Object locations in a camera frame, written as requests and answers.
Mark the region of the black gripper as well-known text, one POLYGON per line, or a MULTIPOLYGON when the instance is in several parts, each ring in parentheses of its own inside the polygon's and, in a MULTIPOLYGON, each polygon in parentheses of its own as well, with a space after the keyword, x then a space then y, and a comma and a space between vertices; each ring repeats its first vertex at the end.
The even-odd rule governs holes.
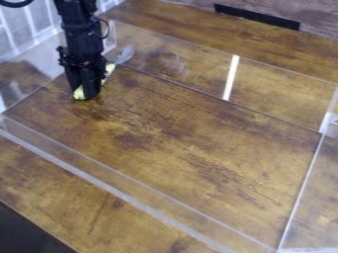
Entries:
POLYGON ((107 60, 102 56, 104 49, 102 28, 99 26, 87 28, 63 26, 63 28, 66 46, 56 48, 59 64, 64 67, 71 91, 82 85, 84 99, 90 100, 99 95, 102 81, 106 79, 107 60))

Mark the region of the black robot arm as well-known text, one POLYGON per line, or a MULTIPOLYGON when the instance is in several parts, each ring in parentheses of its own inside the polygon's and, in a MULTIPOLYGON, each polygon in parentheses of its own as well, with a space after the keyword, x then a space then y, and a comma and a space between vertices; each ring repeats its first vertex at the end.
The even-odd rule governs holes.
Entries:
POLYGON ((60 15, 66 46, 59 46, 59 65, 64 68, 76 100, 90 100, 100 93, 106 78, 102 20, 95 16, 96 0, 54 0, 60 15))

